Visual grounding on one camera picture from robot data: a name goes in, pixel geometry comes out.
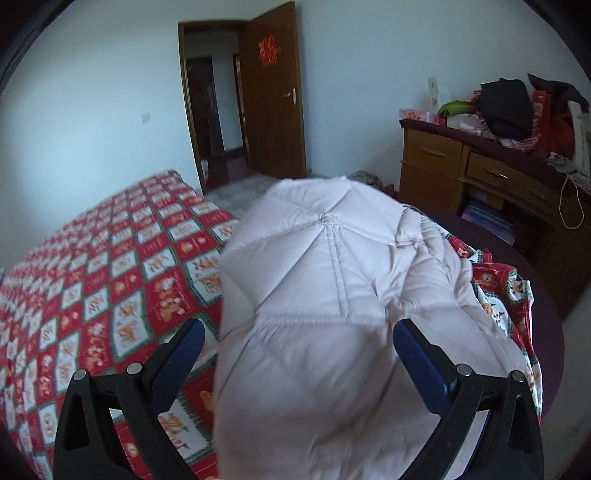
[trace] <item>paper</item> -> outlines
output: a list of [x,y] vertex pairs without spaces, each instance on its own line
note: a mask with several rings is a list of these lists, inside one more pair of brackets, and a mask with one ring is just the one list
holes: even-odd
[[449,89],[443,85],[439,86],[437,83],[437,77],[429,77],[429,110],[431,113],[437,113],[439,109],[452,101],[452,94]]

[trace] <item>wooden dresser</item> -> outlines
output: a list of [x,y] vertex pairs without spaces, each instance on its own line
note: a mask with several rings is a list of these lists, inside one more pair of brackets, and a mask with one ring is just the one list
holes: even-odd
[[[399,200],[425,212],[461,215],[470,192],[531,218],[515,247],[536,268],[564,319],[591,277],[591,196],[579,191],[585,221],[568,230],[558,212],[565,176],[542,161],[447,127],[410,120],[401,125]],[[570,182],[562,212],[569,226],[581,220]]]

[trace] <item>red bag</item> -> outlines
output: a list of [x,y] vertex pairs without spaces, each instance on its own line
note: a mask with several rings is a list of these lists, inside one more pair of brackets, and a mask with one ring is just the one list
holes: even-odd
[[544,109],[540,116],[541,137],[531,155],[540,160],[545,160],[554,152],[567,158],[574,155],[574,130],[570,124],[569,115],[550,116],[550,94],[542,90],[536,90],[534,97],[544,102]]

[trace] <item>red patterned bedspread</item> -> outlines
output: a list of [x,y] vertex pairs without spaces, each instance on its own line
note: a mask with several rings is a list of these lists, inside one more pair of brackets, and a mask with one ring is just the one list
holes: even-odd
[[[199,478],[217,477],[217,259],[237,223],[171,171],[78,216],[7,273],[0,418],[41,478],[51,478],[57,419],[75,370],[101,375],[142,362],[190,317],[204,323],[206,344],[160,422]],[[134,471],[149,477],[121,412],[112,414]]]

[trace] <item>door handle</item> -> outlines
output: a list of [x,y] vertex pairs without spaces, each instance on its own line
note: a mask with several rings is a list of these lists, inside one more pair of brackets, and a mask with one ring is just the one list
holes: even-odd
[[296,94],[295,88],[292,88],[291,91],[284,93],[283,97],[285,97],[285,98],[291,97],[291,103],[293,103],[294,105],[297,104],[297,94]]
[[547,202],[547,203],[552,203],[552,200],[550,200],[548,197],[545,197],[545,196],[544,196],[544,195],[542,195],[541,193],[539,193],[539,192],[536,192],[536,191],[535,191],[535,190],[533,190],[533,189],[528,189],[528,190],[530,191],[530,193],[532,193],[532,194],[534,194],[535,196],[537,196],[537,197],[538,197],[540,200],[543,200],[543,201],[545,201],[545,202]]
[[495,177],[499,177],[500,179],[508,179],[509,178],[507,175],[503,175],[502,173],[500,173],[496,170],[489,170],[488,168],[483,168],[483,170],[487,173],[490,173],[491,175],[494,175]]
[[431,155],[433,157],[441,157],[441,158],[447,157],[447,155],[445,155],[445,153],[441,153],[438,150],[433,150],[432,148],[421,147],[421,148],[419,148],[419,150],[421,152],[426,153],[427,155]]

